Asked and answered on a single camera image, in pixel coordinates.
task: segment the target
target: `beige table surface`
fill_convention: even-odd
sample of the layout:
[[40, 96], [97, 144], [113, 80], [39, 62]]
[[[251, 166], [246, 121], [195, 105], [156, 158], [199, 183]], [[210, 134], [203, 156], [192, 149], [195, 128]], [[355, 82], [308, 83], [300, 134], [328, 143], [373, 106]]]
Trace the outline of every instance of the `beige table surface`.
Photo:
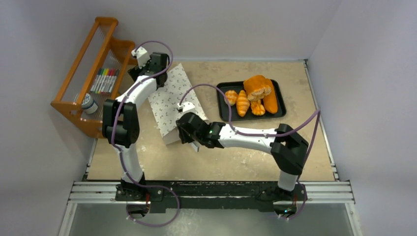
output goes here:
[[[287, 114], [282, 118], [234, 122], [247, 128], [276, 128], [280, 123], [297, 127], [315, 111], [308, 79], [302, 62], [182, 62], [192, 85], [242, 81], [262, 74], [279, 83]], [[120, 91], [133, 80], [126, 75]], [[221, 121], [216, 91], [196, 88], [197, 97], [210, 121]], [[279, 168], [266, 153], [244, 149], [208, 149], [196, 153], [180, 142], [164, 145], [148, 101], [139, 111], [140, 136], [136, 143], [139, 162], [147, 179], [154, 180], [278, 180]], [[314, 122], [299, 131], [311, 141]], [[119, 158], [106, 139], [99, 139], [94, 151], [88, 179], [118, 180], [121, 177]], [[325, 139], [321, 129], [300, 180], [334, 181]]]

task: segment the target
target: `colored marker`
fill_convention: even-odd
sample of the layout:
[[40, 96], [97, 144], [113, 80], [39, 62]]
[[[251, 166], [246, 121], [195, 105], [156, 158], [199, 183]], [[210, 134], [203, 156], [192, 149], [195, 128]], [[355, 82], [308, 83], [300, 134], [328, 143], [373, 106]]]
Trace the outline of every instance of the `colored marker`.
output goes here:
[[104, 74], [105, 71], [106, 71], [105, 68], [101, 68], [100, 76], [98, 77], [97, 84], [96, 84], [96, 86], [94, 88], [94, 92], [95, 93], [97, 93], [97, 90], [100, 87], [100, 83], [101, 83], [101, 80], [103, 79], [103, 74]]
[[104, 73], [102, 75], [102, 78], [100, 79], [100, 83], [98, 85], [98, 89], [96, 90], [95, 93], [100, 93], [101, 86], [103, 86], [103, 83], [105, 81], [104, 79], [106, 78], [106, 76], [107, 76], [108, 73], [109, 73], [109, 69], [108, 68], [104, 69]]
[[109, 89], [110, 81], [112, 80], [112, 77], [113, 77], [114, 73], [115, 73], [115, 70], [111, 69], [110, 73], [109, 73], [109, 76], [106, 79], [106, 85], [104, 86], [103, 90], [101, 91], [102, 93], [106, 93], [107, 90]]
[[93, 82], [93, 84], [92, 84], [92, 86], [91, 86], [91, 89], [90, 89], [90, 91], [92, 91], [92, 92], [94, 92], [95, 90], [95, 87], [97, 86], [97, 83], [98, 83], [98, 77], [100, 77], [100, 74], [101, 74], [101, 68], [98, 70], [98, 72], [97, 72], [97, 75], [95, 76], [95, 79], [94, 79], [94, 82]]
[[112, 79], [112, 86], [109, 88], [109, 92], [113, 91], [113, 87], [116, 83], [117, 77], [119, 76], [119, 72], [120, 72], [119, 70], [116, 70], [116, 73], [115, 73], [115, 75], [113, 76], [113, 79]]

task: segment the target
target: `white container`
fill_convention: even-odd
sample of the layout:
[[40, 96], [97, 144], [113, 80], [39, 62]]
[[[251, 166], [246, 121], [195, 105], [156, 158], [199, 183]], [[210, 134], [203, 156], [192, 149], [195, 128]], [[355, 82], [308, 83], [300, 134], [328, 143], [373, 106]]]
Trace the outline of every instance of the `white container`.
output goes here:
[[89, 93], [86, 93], [86, 96], [81, 103], [81, 108], [85, 113], [93, 114], [95, 111], [97, 111], [98, 105], [96, 101], [94, 101], [93, 97]]

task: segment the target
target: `baguette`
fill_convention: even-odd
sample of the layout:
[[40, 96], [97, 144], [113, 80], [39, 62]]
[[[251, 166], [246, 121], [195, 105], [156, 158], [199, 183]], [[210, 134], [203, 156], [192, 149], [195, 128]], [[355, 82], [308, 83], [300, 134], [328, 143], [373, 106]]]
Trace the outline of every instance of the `baguette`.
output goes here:
[[271, 87], [271, 93], [266, 95], [262, 101], [264, 102], [265, 110], [275, 114], [278, 112], [278, 101], [276, 100], [275, 89], [270, 79], [265, 79], [265, 83]]

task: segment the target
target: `bread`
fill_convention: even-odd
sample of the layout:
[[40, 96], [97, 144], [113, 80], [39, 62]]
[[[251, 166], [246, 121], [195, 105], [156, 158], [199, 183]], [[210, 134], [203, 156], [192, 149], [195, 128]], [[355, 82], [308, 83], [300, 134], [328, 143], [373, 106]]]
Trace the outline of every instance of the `bread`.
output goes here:
[[271, 86], [266, 83], [266, 78], [262, 75], [255, 75], [243, 81], [243, 86], [249, 101], [258, 101], [271, 93]]
[[241, 90], [236, 101], [236, 109], [239, 116], [244, 117], [249, 109], [249, 100], [247, 99], [245, 90]]
[[260, 100], [250, 102], [250, 109], [252, 110], [252, 114], [256, 116], [262, 116], [265, 114], [265, 107], [262, 105]]
[[271, 87], [271, 93], [266, 95], [262, 101], [264, 102], [265, 110], [269, 113], [275, 114], [278, 112], [278, 101], [276, 100], [275, 89], [270, 79], [266, 79], [266, 84]]
[[224, 93], [226, 95], [227, 100], [229, 101], [231, 106], [234, 106], [236, 104], [236, 100], [238, 99], [238, 93], [234, 90], [229, 90]]

